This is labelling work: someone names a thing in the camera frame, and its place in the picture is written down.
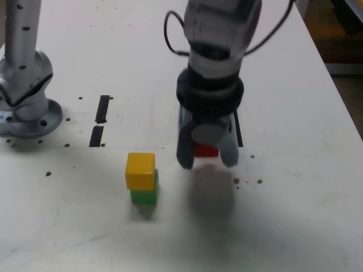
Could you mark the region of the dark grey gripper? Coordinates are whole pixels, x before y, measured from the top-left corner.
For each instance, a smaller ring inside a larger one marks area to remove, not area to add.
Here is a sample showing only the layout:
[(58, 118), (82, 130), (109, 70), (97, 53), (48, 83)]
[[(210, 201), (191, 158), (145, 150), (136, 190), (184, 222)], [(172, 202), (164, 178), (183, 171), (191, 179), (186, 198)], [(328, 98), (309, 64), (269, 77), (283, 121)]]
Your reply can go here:
[(194, 141), (219, 149), (225, 166), (234, 167), (238, 164), (238, 140), (233, 113), (227, 116), (207, 117), (192, 114), (180, 106), (178, 129), (176, 157), (182, 168), (193, 167)]

